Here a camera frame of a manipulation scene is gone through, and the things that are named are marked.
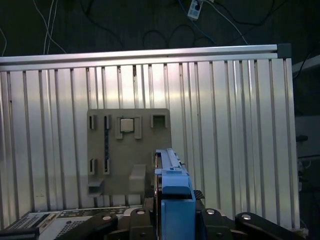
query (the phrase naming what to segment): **corrugated metal wall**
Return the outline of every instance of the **corrugated metal wall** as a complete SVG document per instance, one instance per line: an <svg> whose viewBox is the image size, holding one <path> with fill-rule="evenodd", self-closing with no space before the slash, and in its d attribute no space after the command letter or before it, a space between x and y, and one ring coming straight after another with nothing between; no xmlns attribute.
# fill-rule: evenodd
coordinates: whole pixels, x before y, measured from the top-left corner
<svg viewBox="0 0 320 240"><path fill-rule="evenodd" d="M94 207L88 109L168 108L172 147L208 208L299 226L291 60L217 60L0 73L1 221ZM125 203L102 196L97 206Z"/></svg>

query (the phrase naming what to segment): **white cable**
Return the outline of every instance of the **white cable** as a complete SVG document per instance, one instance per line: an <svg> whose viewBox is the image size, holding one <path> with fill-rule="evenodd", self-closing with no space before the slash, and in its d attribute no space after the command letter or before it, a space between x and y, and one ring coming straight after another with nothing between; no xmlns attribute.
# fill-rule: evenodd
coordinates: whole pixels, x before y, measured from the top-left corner
<svg viewBox="0 0 320 240"><path fill-rule="evenodd" d="M6 36L4 34L4 32L2 31L1 27L0 27L0 32L2 33L3 35L3 38L4 38L4 48L3 48L3 51L2 51L2 54L1 54L1 57L3 57L5 55L5 51L7 49L7 39L6 39Z"/></svg>
<svg viewBox="0 0 320 240"><path fill-rule="evenodd" d="M55 2L55 0L52 0L51 7L50 7L50 12L49 12L49 18L48 18L48 28L49 29L50 29L51 13L52 13L52 8L54 6L54 2ZM43 45L43 55L46 54L46 46L47 46L48 34L49 34L49 31L46 31L45 38L44 38L44 45Z"/></svg>
<svg viewBox="0 0 320 240"><path fill-rule="evenodd" d="M32 1L33 1L33 3L34 3L35 9L37 10L37 12L38 12L38 13L40 14L40 16L42 17L42 20L43 20L43 23L44 23L44 26L45 26L47 32L49 32L48 25L47 25L47 23L46 23L46 20L45 20L44 16L42 15L42 13L40 12L40 10L38 9L35 0L32 0ZM55 40L52 39L52 37L51 37L50 35L48 35L48 36L49 36L50 40L51 40L55 45L57 45L65 54L67 53L58 43L56 43Z"/></svg>
<svg viewBox="0 0 320 240"><path fill-rule="evenodd" d="M305 224L305 222L300 218L300 222L302 222L303 223L303 225L304 225L304 227L307 229L308 227L307 227L307 224Z"/></svg>
<svg viewBox="0 0 320 240"><path fill-rule="evenodd" d="M55 10L54 10L54 17L53 17L53 21L52 21L52 27L51 27L50 37L52 37L52 32L54 31L55 20L56 20L56 15L57 15L58 1L59 1L59 0L56 0L56 2L55 2ZM51 41L49 41L48 49L46 50L46 54L47 54L47 55L49 54L50 43L51 43Z"/></svg>
<svg viewBox="0 0 320 240"><path fill-rule="evenodd" d="M235 28L235 30L240 34L240 36L242 37L245 44L249 45L249 43L247 42L245 37L242 35L242 33L239 31L239 29L236 27L236 25L234 25L234 23L232 21L230 21L225 15L223 15L209 0L204 0L204 1L208 4L210 4L214 8L214 10L216 10L216 12L218 14L220 14L225 20L227 20Z"/></svg>
<svg viewBox="0 0 320 240"><path fill-rule="evenodd" d="M308 169L308 168L310 168L310 167L311 167L311 160L309 161L309 165L306 166L304 169Z"/></svg>

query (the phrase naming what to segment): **metal frame bar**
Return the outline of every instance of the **metal frame bar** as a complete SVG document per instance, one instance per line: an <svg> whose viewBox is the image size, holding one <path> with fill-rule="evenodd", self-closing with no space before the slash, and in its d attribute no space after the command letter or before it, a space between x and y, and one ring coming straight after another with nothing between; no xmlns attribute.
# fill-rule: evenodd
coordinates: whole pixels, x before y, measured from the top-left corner
<svg viewBox="0 0 320 240"><path fill-rule="evenodd" d="M304 61L301 61L299 63L296 63L292 66L292 73L295 74L299 72L301 65L304 63ZM320 66L320 55L314 56L312 58L309 58L305 61L301 71L311 70L316 67Z"/></svg>
<svg viewBox="0 0 320 240"><path fill-rule="evenodd" d="M161 50L10 56L0 58L0 72L202 62L219 60L276 59L277 45L222 46Z"/></svg>

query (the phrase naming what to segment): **metal square block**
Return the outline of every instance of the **metal square block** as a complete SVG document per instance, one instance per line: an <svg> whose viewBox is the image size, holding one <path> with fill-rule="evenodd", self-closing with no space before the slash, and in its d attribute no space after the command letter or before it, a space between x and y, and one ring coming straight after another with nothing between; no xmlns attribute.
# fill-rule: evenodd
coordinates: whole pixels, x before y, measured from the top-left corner
<svg viewBox="0 0 320 240"><path fill-rule="evenodd" d="M130 133L134 131L134 120L127 118L121 119L120 121L120 130L124 133Z"/></svg>

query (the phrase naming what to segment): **power strip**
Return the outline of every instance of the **power strip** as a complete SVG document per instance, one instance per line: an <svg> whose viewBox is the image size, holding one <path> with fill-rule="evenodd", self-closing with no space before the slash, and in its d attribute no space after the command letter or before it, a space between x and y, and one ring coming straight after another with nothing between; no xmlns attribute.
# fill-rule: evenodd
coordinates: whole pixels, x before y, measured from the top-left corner
<svg viewBox="0 0 320 240"><path fill-rule="evenodd" d="M198 20L203 4L204 2L202 0L192 0L188 12L188 17L194 21Z"/></svg>

